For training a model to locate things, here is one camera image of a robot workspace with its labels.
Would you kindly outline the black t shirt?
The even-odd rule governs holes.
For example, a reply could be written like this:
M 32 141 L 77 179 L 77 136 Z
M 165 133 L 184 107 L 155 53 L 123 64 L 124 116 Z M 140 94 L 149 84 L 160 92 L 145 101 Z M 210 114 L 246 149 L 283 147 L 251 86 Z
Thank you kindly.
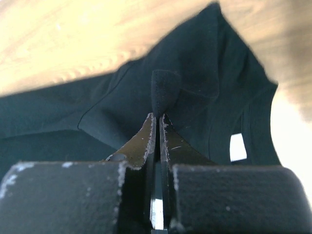
M 278 165 L 270 128 L 277 85 L 213 3 L 116 72 L 2 97 L 0 173 L 18 161 L 98 161 L 147 115 L 166 114 L 210 160 L 229 165 L 242 134 L 248 165 Z

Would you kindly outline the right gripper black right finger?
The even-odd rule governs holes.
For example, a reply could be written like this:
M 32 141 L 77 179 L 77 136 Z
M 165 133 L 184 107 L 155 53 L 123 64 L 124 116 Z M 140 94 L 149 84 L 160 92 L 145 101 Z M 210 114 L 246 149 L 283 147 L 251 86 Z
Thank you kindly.
M 222 166 L 159 119 L 164 227 L 171 234 L 305 234 L 308 201 L 281 166 Z

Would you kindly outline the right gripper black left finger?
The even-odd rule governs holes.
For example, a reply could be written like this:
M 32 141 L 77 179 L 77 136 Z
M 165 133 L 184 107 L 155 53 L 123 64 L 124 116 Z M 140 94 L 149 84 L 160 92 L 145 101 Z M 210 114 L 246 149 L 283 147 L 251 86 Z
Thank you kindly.
M 108 161 L 20 162 L 0 185 L 3 234 L 148 234 L 156 118 Z

